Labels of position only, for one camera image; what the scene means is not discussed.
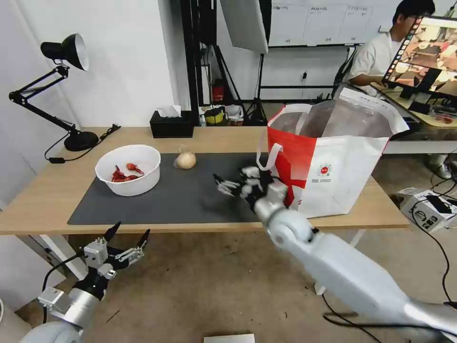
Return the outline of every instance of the white bowl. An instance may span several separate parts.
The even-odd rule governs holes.
[[[127,175],[141,174],[127,169],[127,163],[138,166],[144,175],[138,179],[125,182],[112,182],[116,165]],[[97,177],[117,195],[134,196],[152,189],[160,178],[160,152],[148,145],[126,145],[114,149],[99,159],[95,166]]]

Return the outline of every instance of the table leg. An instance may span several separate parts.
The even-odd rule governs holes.
[[[357,245],[358,241],[360,241],[360,238],[362,238],[365,231],[366,231],[366,229],[357,230],[356,234],[354,235],[354,237],[352,237],[351,242],[349,242],[349,244],[351,246],[355,247]],[[322,295],[325,292],[325,287],[317,282],[314,284],[314,291],[316,292],[317,295]]]
[[[62,261],[76,254],[62,235],[40,235],[40,237]],[[87,266],[80,258],[76,258],[73,261],[68,262],[66,266],[79,280],[84,279],[87,275]]]

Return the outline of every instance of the lamp shade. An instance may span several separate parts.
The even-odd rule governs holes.
[[[43,42],[40,46],[44,56],[52,60],[66,60],[81,70],[89,70],[86,46],[79,33],[73,33],[62,43]]]

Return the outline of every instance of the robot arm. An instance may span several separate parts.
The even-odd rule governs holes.
[[[457,333],[454,308],[409,298],[376,262],[339,237],[313,228],[303,214],[286,209],[287,187],[255,169],[243,169],[240,182],[227,183],[215,176],[219,190],[247,200],[273,243],[295,256],[314,280],[359,315],[379,323],[423,325]],[[402,333],[421,342],[457,342],[455,336],[440,331],[409,328]]]
[[[69,294],[48,287],[38,297],[50,314],[60,321],[44,323],[32,329],[21,343],[80,343],[84,330],[92,321],[98,304],[103,300],[109,281],[117,271],[136,263],[144,256],[149,230],[140,238],[135,248],[126,251],[108,246],[120,222],[108,229],[103,237],[84,247],[88,266],[86,277],[74,284]]]

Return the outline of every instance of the lamp base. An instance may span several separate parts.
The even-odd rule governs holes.
[[[75,131],[63,142],[68,151],[83,151],[93,148],[99,142],[96,134],[89,131]]]

